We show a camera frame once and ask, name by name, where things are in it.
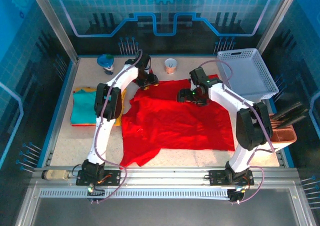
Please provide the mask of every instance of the glass panel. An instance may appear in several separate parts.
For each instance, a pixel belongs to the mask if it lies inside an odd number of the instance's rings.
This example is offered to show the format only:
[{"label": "glass panel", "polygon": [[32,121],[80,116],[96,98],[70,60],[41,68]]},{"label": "glass panel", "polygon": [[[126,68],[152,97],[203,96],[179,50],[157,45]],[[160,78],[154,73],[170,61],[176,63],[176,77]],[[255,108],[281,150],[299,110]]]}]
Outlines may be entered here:
[{"label": "glass panel", "polygon": [[[294,0],[262,55],[279,86],[280,92],[273,98],[277,110],[297,101],[306,108],[305,113],[300,113],[305,118],[293,124],[297,141],[288,149],[300,177],[308,184],[304,186],[309,188],[308,193],[319,191],[319,186],[314,184],[319,181],[320,160],[319,9],[319,0]],[[319,219],[319,211],[312,212]]]},{"label": "glass panel", "polygon": [[131,43],[151,54],[256,47],[280,1],[50,0],[80,55],[126,55]]},{"label": "glass panel", "polygon": [[0,225],[14,225],[70,60],[35,0],[0,0],[0,18]]}]

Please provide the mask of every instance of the white plastic basket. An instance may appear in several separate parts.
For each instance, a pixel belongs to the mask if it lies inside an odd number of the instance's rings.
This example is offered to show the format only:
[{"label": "white plastic basket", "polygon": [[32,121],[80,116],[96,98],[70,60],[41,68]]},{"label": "white plastic basket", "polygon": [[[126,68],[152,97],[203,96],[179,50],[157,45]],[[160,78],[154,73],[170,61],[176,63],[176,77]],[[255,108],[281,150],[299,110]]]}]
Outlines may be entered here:
[{"label": "white plastic basket", "polygon": [[231,71],[217,62],[223,82],[243,98],[258,102],[279,92],[257,49],[219,51],[217,58],[228,63],[233,71],[232,78],[227,81]]}]

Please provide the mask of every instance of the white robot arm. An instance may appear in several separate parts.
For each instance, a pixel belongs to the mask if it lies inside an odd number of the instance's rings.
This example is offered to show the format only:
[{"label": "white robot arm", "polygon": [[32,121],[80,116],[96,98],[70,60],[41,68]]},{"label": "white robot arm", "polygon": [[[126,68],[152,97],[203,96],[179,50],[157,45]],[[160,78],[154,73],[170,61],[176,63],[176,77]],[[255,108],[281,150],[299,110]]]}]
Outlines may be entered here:
[{"label": "white robot arm", "polygon": [[85,184],[88,182],[95,184],[105,175],[104,152],[111,128],[122,111],[122,92],[132,81],[142,89],[159,83],[157,76],[151,70],[151,58],[148,54],[141,53],[136,59],[127,60],[123,69],[111,81],[97,86],[94,103],[97,116],[94,140],[89,155],[82,164],[80,175],[80,181]]},{"label": "white robot arm", "polygon": [[190,89],[183,89],[177,96],[178,102],[193,102],[206,105],[214,101],[225,108],[232,117],[236,116],[236,138],[238,146],[234,155],[226,163],[225,177],[227,184],[250,174],[248,162],[258,146],[265,144],[267,139],[252,110],[259,115],[268,136],[272,136],[272,127],[267,107],[262,103],[253,103],[239,96],[215,78],[209,79],[201,67],[190,72]]}]

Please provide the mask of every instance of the purple cable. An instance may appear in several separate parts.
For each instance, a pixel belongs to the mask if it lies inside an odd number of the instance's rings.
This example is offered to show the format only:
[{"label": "purple cable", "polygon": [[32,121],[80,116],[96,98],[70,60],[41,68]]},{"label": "purple cable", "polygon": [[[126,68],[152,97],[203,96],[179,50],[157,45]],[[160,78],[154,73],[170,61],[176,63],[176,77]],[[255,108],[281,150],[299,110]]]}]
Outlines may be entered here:
[{"label": "purple cable", "polygon": [[[231,71],[231,75],[230,75],[230,77],[227,79],[227,81],[229,81],[229,80],[231,79],[231,77],[233,76],[233,70],[232,70],[231,66],[230,66],[228,63],[226,63],[226,62],[224,62],[224,61],[222,61],[222,60],[208,60],[208,61],[205,61],[204,63],[202,63],[198,68],[200,68],[200,67],[202,67],[203,65],[205,65],[205,64],[207,64],[207,63],[210,63],[210,62],[220,62],[220,63],[222,63],[222,64],[225,64],[225,65],[230,69],[230,71]],[[226,93],[228,93],[229,95],[231,95],[233,98],[239,100],[239,101],[242,102],[244,105],[246,105],[247,107],[249,107],[249,109],[254,113],[254,115],[255,115],[255,117],[256,117],[256,119],[257,119],[257,121],[258,121],[261,129],[262,129],[262,132],[263,132],[263,134],[264,134],[264,136],[265,136],[265,138],[266,138],[266,140],[267,140],[267,142],[269,143],[270,148],[271,148],[271,150],[269,151],[269,150],[265,150],[265,149],[258,149],[258,147],[257,147],[257,148],[255,149],[255,151],[253,152],[253,154],[250,156],[250,158],[249,158],[249,160],[248,160],[248,162],[247,162],[246,164],[248,165],[248,164],[250,163],[250,161],[253,159],[256,151],[267,151],[267,152],[269,152],[269,153],[274,153],[274,152],[275,152],[274,146],[272,145],[272,142],[271,142],[271,140],[270,140],[270,138],[269,138],[269,135],[267,134],[267,131],[266,131],[266,129],[265,129],[265,126],[264,126],[264,124],[262,123],[262,120],[261,120],[259,114],[257,113],[257,111],[256,111],[250,104],[248,104],[247,102],[243,101],[240,97],[238,97],[237,95],[235,95],[235,94],[232,93],[231,91],[225,89],[225,83],[224,83],[224,82],[222,83],[222,88],[223,88],[223,90],[224,90]],[[251,195],[249,198],[247,198],[247,199],[245,199],[245,200],[240,201],[239,204],[240,204],[240,203],[244,203],[244,202],[252,199],[252,198],[259,192],[259,190],[260,190],[260,188],[261,188],[261,186],[262,186],[262,184],[263,184],[263,182],[264,182],[264,180],[265,180],[265,172],[264,172],[264,170],[263,170],[262,167],[259,167],[259,166],[249,166],[249,167],[250,167],[250,168],[259,168],[259,169],[261,170],[261,172],[262,172],[261,183],[260,183],[260,185],[258,186],[256,192],[255,192],[253,195]]]},{"label": "purple cable", "polygon": [[241,203],[244,203],[250,199],[252,199],[258,192],[259,190],[261,189],[261,186],[262,184],[264,183],[264,180],[265,180],[265,172],[264,172],[264,169],[262,167],[259,167],[259,166],[250,166],[250,168],[258,168],[261,170],[261,173],[262,173],[262,178],[261,178],[261,182],[260,182],[260,185],[258,186],[257,190],[255,191],[255,193],[253,195],[251,195],[249,198],[245,199],[245,200],[241,200],[239,201],[238,203],[233,203],[231,202],[232,205],[234,204],[241,204]]},{"label": "purple cable", "polygon": [[142,57],[142,50],[138,50],[138,52],[140,52],[140,56],[139,58],[131,65],[128,67],[128,69],[126,69],[126,71],[121,71],[120,74],[114,79],[114,81],[112,82],[109,90],[108,90],[108,93],[106,95],[106,101],[104,102],[104,105],[103,105],[103,108],[102,108],[102,111],[101,111],[101,114],[100,114],[100,117],[101,117],[101,122],[98,126],[98,129],[96,130],[96,134],[95,134],[95,138],[94,138],[94,151],[96,153],[96,155],[98,156],[99,159],[101,159],[102,161],[106,162],[107,164],[109,165],[113,165],[113,166],[117,166],[119,168],[123,168],[124,169],[124,172],[125,172],[125,175],[124,175],[124,179],[122,180],[122,182],[119,184],[118,188],[116,188],[110,195],[108,195],[106,198],[104,198],[103,200],[97,200],[97,201],[93,201],[94,203],[98,204],[98,203],[102,203],[103,201],[106,201],[107,199],[109,199],[110,197],[112,197],[121,187],[122,185],[124,184],[124,182],[126,181],[127,179],[127,176],[128,176],[128,171],[126,169],[126,167],[124,166],[121,166],[121,165],[118,165],[118,164],[115,164],[115,163],[112,163],[112,162],[109,162],[107,161],[106,159],[102,158],[102,156],[99,154],[98,150],[97,150],[97,140],[98,140],[98,134],[99,134],[99,131],[101,129],[101,126],[104,122],[104,111],[107,107],[107,104],[108,104],[108,99],[111,95],[111,90],[112,88],[114,87],[116,81],[122,76],[122,74],[124,74],[125,72],[127,72],[129,69],[133,68],[141,59]]},{"label": "purple cable", "polygon": [[[207,63],[210,63],[210,62],[220,62],[220,63],[222,63],[222,64],[225,64],[225,65],[230,69],[230,72],[231,72],[231,75],[230,75],[230,77],[227,79],[227,81],[229,81],[229,80],[232,78],[232,76],[233,76],[234,73],[233,73],[233,70],[232,70],[231,66],[230,66],[228,63],[226,63],[226,62],[224,62],[224,61],[222,61],[222,60],[208,60],[208,61],[205,61],[204,63],[202,63],[198,68],[200,68],[200,67],[202,67],[203,65],[205,65],[205,64],[207,64]],[[258,115],[257,111],[256,111],[250,104],[248,104],[247,102],[243,101],[240,97],[238,97],[237,95],[233,94],[231,91],[225,89],[225,83],[224,83],[224,82],[222,83],[222,88],[223,88],[223,90],[224,90],[226,93],[228,93],[229,95],[231,95],[233,98],[237,99],[237,100],[240,101],[240,102],[243,102],[243,104],[246,105],[247,107],[249,107],[249,109],[254,113],[254,115],[255,115],[255,117],[256,117],[256,119],[257,119],[257,121],[258,121],[261,129],[262,129],[262,132],[263,132],[263,134],[264,134],[267,142],[268,142],[269,145],[270,145],[271,151],[268,151],[268,152],[269,152],[269,153],[274,153],[274,152],[275,152],[274,146],[272,145],[272,142],[271,142],[271,140],[270,140],[270,138],[269,138],[269,135],[267,134],[267,131],[266,131],[266,129],[265,129],[265,126],[264,126],[264,124],[262,123],[262,120],[261,120],[260,116]],[[253,152],[253,154],[250,156],[247,164],[250,163],[250,161],[251,161],[252,158],[254,157],[256,151],[260,151],[260,150],[259,150],[258,148],[256,148],[256,150],[255,150],[255,151]]]}]

